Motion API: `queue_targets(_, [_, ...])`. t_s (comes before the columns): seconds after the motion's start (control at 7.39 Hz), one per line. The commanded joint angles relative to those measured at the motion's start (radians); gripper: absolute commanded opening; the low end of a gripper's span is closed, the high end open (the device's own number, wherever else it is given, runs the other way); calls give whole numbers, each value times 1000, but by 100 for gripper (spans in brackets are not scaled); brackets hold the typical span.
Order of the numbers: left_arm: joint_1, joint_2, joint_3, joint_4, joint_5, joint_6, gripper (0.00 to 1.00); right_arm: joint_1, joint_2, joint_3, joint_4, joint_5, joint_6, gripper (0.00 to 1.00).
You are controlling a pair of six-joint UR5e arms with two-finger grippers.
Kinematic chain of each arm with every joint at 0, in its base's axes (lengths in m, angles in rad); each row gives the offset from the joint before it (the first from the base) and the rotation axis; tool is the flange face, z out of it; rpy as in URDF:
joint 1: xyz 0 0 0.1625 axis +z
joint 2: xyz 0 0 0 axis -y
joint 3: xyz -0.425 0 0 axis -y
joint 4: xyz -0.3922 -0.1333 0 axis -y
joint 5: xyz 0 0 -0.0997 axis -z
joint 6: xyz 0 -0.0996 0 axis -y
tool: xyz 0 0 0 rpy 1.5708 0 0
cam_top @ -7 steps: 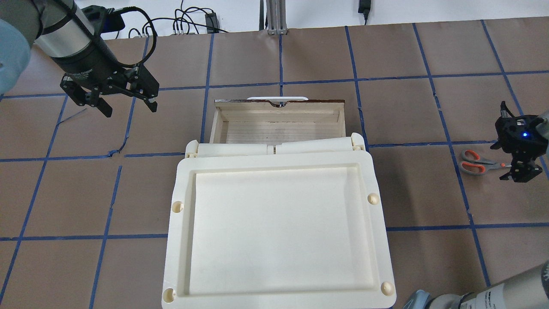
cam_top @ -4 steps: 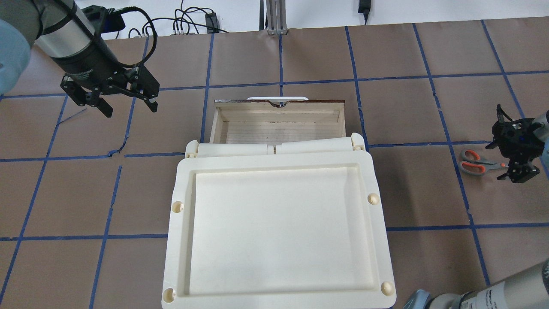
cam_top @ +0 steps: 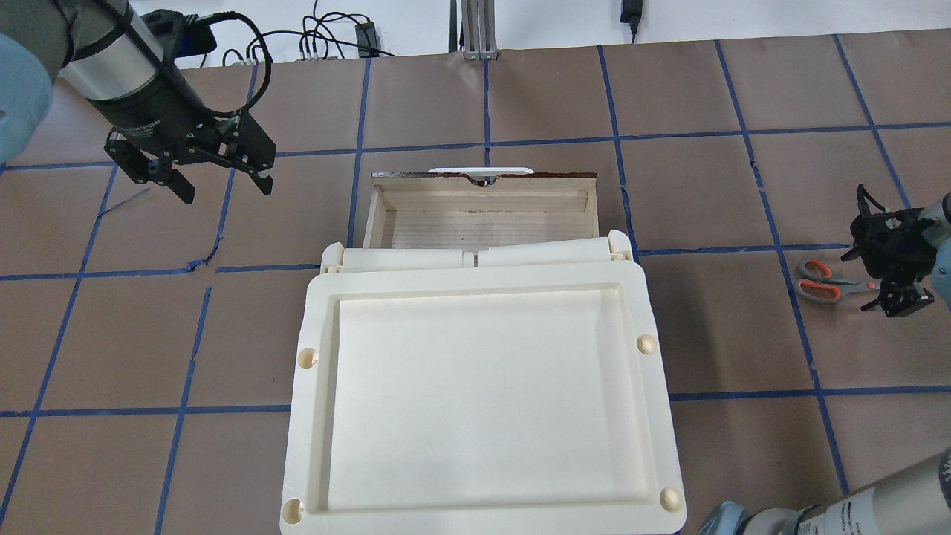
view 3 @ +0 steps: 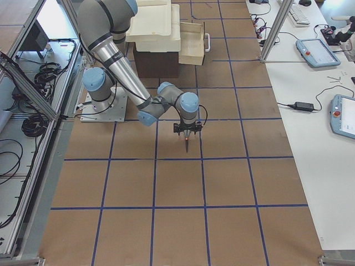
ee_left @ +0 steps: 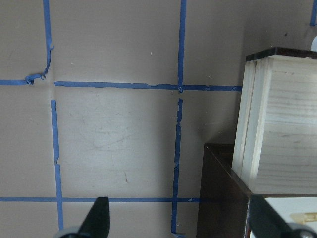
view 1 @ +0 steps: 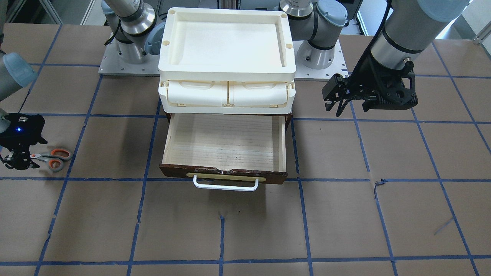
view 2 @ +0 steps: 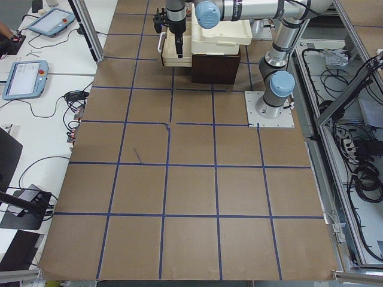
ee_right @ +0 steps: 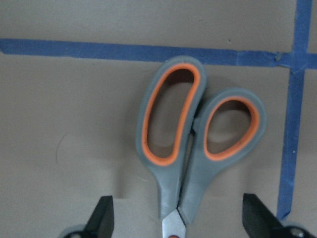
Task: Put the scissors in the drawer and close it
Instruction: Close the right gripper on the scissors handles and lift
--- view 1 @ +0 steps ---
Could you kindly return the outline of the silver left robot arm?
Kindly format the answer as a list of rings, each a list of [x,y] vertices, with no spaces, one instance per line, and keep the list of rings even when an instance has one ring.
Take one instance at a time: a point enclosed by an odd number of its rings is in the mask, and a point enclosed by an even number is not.
[[[389,0],[375,36],[349,77],[334,74],[322,89],[327,111],[336,115],[354,100],[363,110],[407,110],[418,104],[414,60],[458,17],[468,0]],[[312,69],[331,65],[335,44],[348,20],[336,0],[281,0],[293,40],[301,40],[297,58]]]

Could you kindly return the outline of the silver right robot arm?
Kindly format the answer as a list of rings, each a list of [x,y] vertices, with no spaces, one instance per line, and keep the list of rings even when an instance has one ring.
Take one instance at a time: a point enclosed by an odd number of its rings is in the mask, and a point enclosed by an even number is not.
[[[33,82],[37,73],[18,53],[1,52],[0,78],[0,96],[1,100],[5,100]],[[47,140],[42,138],[43,127],[42,115],[8,113],[1,110],[0,144],[10,152],[9,156],[1,158],[2,163],[9,169],[39,168],[39,165],[31,160],[29,147],[37,143],[47,143]]]

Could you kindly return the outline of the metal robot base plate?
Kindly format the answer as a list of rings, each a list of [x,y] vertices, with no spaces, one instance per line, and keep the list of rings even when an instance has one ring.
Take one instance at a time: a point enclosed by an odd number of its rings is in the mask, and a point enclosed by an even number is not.
[[[303,42],[293,41],[296,54],[296,81],[328,81],[334,74],[348,77],[349,73],[339,41],[333,49],[324,54],[317,49],[311,51],[308,43],[306,43],[307,48],[303,48]]]

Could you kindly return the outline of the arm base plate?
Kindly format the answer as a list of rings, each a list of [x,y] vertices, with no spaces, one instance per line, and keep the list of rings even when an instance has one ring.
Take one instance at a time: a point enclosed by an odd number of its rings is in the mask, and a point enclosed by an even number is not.
[[[106,46],[98,70],[106,76],[158,76],[158,55],[144,52],[134,43],[121,43],[116,38]]]

